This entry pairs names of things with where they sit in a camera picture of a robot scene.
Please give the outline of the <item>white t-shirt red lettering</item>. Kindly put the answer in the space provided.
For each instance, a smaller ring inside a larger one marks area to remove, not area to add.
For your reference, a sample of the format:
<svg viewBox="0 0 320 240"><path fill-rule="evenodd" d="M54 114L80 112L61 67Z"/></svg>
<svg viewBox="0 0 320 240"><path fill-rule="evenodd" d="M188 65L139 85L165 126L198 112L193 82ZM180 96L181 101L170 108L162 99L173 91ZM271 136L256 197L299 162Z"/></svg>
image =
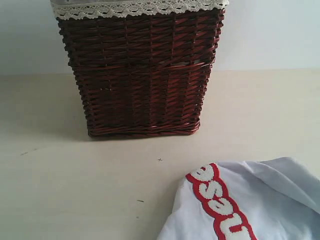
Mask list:
<svg viewBox="0 0 320 240"><path fill-rule="evenodd" d="M213 162L180 183L160 240L317 240L320 181L289 157Z"/></svg>

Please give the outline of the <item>dark red wicker basket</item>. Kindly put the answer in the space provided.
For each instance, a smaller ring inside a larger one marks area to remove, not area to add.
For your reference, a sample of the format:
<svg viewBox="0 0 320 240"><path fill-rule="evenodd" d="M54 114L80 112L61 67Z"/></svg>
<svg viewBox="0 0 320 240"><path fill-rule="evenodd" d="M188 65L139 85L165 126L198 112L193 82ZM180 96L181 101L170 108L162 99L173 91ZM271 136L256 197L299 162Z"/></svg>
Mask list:
<svg viewBox="0 0 320 240"><path fill-rule="evenodd" d="M88 135L191 135L216 58L224 9L58 20Z"/></svg>

